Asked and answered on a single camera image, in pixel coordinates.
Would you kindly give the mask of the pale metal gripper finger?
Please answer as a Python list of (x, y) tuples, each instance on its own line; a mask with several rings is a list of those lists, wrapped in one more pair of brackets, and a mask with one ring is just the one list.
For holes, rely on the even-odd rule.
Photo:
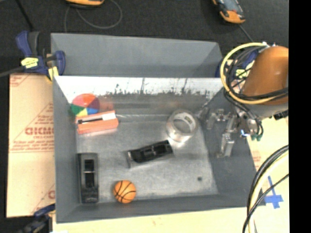
[(228, 122), (224, 131), (221, 134), (220, 149), (217, 152), (218, 158), (230, 157), (232, 153), (235, 140), (231, 138), (231, 135), (236, 132), (236, 127), (232, 122)]
[(225, 114), (224, 109), (204, 108), (199, 114), (199, 119), (207, 130), (211, 130), (217, 122), (229, 122), (232, 118), (233, 114)]

